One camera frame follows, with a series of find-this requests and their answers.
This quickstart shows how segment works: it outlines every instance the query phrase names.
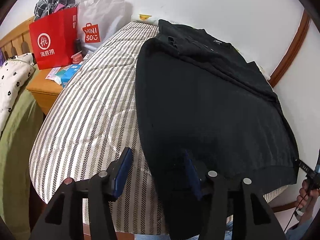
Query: green bed sheet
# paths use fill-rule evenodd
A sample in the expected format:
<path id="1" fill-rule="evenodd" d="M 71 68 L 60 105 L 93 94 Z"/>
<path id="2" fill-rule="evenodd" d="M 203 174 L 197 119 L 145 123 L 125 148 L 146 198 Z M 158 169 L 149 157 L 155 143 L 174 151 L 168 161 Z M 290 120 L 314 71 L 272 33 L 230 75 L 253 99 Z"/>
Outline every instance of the green bed sheet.
<path id="1" fill-rule="evenodd" d="M 21 87 L 0 139 L 0 215 L 17 240 L 30 236 L 28 163 L 43 113 L 26 86 L 38 71 Z"/>

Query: silver bolt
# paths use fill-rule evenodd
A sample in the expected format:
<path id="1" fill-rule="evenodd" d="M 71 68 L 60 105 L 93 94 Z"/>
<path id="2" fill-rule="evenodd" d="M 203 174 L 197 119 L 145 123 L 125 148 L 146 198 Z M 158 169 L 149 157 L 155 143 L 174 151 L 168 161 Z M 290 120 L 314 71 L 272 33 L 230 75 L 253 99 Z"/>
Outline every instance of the silver bolt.
<path id="1" fill-rule="evenodd" d="M 208 172 L 208 175 L 209 175 L 210 177 L 217 177 L 218 173 L 216 173 L 215 171 L 209 171 L 209 172 Z"/>
<path id="2" fill-rule="evenodd" d="M 72 178 L 66 178 L 63 182 L 68 185 L 72 182 Z"/>
<path id="3" fill-rule="evenodd" d="M 251 179 L 249 178 L 244 178 L 243 179 L 244 184 L 250 185 L 252 183 Z"/>
<path id="4" fill-rule="evenodd" d="M 99 177 L 103 178 L 103 177 L 107 176 L 108 173 L 106 171 L 100 171 L 98 175 L 99 175 Z"/>

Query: red paper bag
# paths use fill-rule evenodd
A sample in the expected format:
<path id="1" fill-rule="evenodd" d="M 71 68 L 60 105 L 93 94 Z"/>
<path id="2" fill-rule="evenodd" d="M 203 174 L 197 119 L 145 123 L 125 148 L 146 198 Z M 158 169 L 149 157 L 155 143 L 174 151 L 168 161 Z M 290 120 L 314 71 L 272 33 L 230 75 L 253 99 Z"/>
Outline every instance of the red paper bag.
<path id="1" fill-rule="evenodd" d="M 77 8 L 50 14 L 29 25 L 33 53 L 39 69 L 66 66 L 72 63 Z"/>
<path id="2" fill-rule="evenodd" d="M 87 23 L 85 27 L 82 28 L 82 30 L 84 31 L 84 34 L 85 34 L 85 37 L 84 37 L 85 43 L 100 42 L 99 27 L 97 24 L 92 25 L 91 23 Z"/>

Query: chevron pattern stripe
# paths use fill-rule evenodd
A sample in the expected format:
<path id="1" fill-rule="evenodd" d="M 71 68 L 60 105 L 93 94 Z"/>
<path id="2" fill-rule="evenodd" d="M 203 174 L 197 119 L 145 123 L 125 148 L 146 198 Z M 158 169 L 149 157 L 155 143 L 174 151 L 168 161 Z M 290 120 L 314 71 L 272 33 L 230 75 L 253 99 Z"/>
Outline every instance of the chevron pattern stripe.
<path id="1" fill-rule="evenodd" d="M 31 181 L 46 203 L 65 178 L 91 178 L 129 146 L 134 156 L 123 194 L 109 203 L 115 229 L 167 233 L 141 148 L 135 106 L 137 57 L 142 44 L 157 33 L 157 26 L 127 24 L 91 55 L 62 90 L 29 160 Z M 268 201 L 278 193 L 267 194 Z M 83 221 L 89 224 L 87 199 L 83 200 Z"/>

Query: white circle logo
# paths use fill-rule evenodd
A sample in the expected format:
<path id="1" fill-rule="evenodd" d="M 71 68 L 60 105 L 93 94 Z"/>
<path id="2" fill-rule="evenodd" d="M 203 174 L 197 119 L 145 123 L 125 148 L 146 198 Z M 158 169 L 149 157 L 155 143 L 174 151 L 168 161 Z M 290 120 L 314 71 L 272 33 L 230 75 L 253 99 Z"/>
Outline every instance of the white circle logo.
<path id="1" fill-rule="evenodd" d="M 46 50 L 47 48 L 50 47 L 50 36 L 46 33 L 41 33 L 38 36 L 38 46 L 40 49 Z"/>

